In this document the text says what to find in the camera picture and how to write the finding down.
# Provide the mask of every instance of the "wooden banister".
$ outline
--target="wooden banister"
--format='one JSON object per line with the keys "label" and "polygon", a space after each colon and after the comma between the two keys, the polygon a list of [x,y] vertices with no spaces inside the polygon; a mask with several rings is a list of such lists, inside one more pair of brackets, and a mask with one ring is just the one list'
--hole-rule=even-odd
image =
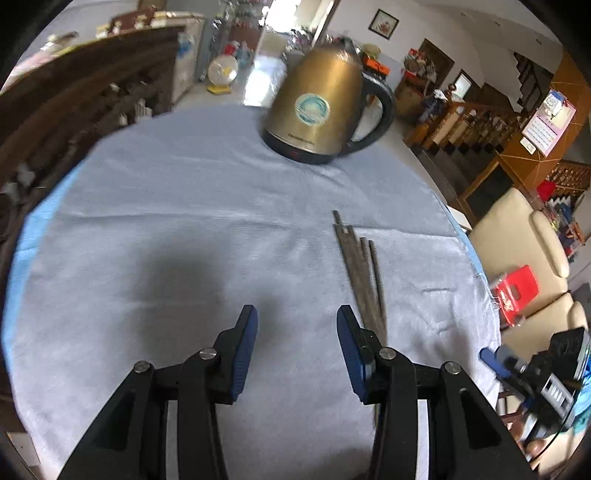
{"label": "wooden banister", "polygon": [[471,102],[449,102],[438,116],[429,118],[407,136],[407,145],[422,144],[424,149],[448,143],[476,143],[503,146],[519,125],[521,116],[514,111]]}
{"label": "wooden banister", "polygon": [[591,185],[591,165],[560,160],[546,179],[556,184],[555,196],[571,195],[576,199]]}

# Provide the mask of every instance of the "picture frame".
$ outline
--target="picture frame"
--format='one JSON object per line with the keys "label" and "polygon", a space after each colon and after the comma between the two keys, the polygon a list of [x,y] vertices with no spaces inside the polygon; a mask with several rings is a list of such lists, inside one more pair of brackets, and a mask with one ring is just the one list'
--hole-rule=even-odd
{"label": "picture frame", "polygon": [[378,8],[374,19],[369,24],[368,30],[371,30],[372,32],[377,33],[381,37],[387,38],[389,40],[392,36],[392,33],[396,29],[398,22],[398,18],[393,17],[389,13]]}

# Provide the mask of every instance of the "electric kettle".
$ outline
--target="electric kettle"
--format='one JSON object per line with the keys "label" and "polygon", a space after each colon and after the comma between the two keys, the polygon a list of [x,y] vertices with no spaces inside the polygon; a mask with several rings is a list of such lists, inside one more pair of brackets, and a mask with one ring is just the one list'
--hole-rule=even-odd
{"label": "electric kettle", "polygon": [[[377,126],[359,141],[357,128],[368,95],[382,103]],[[263,141],[304,163],[323,164],[378,140],[394,119],[394,94],[363,71],[350,38],[313,48],[281,85],[265,119]]]}

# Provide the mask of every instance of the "kettle lid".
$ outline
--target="kettle lid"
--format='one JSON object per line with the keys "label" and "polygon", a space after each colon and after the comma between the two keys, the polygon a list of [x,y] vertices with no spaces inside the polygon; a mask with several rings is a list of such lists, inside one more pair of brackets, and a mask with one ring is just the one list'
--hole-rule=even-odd
{"label": "kettle lid", "polygon": [[321,46],[321,48],[329,50],[331,53],[338,55],[341,60],[344,60],[347,63],[355,64],[359,66],[360,69],[363,68],[363,64],[361,63],[361,58],[357,53],[355,44],[349,37],[343,37],[328,44],[325,43]]}

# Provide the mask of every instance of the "blue gripper pad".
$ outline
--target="blue gripper pad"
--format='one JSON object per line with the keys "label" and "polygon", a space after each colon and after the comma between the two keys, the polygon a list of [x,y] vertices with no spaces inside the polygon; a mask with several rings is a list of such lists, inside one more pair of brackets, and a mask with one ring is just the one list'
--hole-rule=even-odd
{"label": "blue gripper pad", "polygon": [[345,364],[349,372],[349,379],[353,391],[362,402],[368,399],[368,391],[365,381],[374,370],[373,362],[368,365],[363,361],[360,346],[358,345],[353,329],[361,331],[359,324],[349,305],[342,305],[336,314],[336,331],[339,335],[340,349],[345,357]]}
{"label": "blue gripper pad", "polygon": [[480,350],[480,360],[487,364],[498,378],[509,378],[511,376],[511,372],[496,359],[495,353],[490,348]]}
{"label": "blue gripper pad", "polygon": [[251,363],[252,350],[255,346],[256,333],[258,331],[258,313],[256,312],[256,308],[252,305],[245,305],[241,317],[242,315],[248,315],[248,317],[246,318],[246,325],[242,331],[242,337],[240,338],[240,343],[236,349],[232,364],[230,396],[233,401],[236,401],[238,395],[244,390],[246,374],[248,373],[248,366]]}

